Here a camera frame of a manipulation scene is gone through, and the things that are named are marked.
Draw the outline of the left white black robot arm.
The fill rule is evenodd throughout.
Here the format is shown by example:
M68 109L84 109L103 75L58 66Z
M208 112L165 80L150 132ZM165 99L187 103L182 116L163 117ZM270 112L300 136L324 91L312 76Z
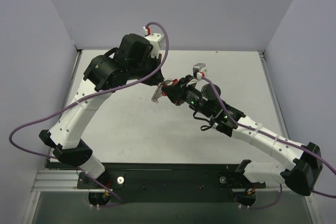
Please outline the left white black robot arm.
M94 57L72 100L74 107L65 111L51 129L39 134L42 142L53 148L58 161L87 172L89 182L96 188L106 185L108 175L92 149L82 140L82 134L100 106L111 96L111 89L130 80L140 80L160 65L160 48L164 42L165 37L157 33L145 37L128 34L122 38L119 47Z

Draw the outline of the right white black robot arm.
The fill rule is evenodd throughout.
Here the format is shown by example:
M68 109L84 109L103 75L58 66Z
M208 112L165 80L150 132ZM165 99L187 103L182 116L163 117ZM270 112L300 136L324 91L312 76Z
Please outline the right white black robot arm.
M266 129L221 100L218 86L208 83L198 90L190 75L164 85L162 92L176 106L187 103L195 113L202 114L202 120L208 123L207 130L213 128L241 140L275 160L274 163L249 161L243 168L243 175L251 183L285 184L302 196L313 192L323 168L318 159L321 155L319 146L314 143L303 145Z

